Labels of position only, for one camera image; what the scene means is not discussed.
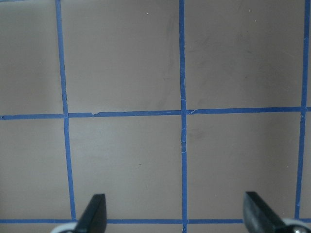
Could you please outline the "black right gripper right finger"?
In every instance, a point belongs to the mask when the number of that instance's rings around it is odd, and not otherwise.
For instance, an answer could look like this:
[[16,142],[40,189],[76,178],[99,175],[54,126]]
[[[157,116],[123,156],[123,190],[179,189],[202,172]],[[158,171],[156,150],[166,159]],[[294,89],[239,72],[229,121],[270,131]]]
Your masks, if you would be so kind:
[[243,196],[243,222],[249,233],[288,233],[285,222],[253,191]]

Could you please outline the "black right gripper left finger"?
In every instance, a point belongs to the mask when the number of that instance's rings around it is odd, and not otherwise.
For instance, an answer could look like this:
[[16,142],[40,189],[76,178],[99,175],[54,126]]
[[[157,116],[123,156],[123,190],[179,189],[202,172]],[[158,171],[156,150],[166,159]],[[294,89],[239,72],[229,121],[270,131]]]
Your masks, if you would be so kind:
[[76,233],[104,233],[107,226],[105,194],[94,194],[75,226]]

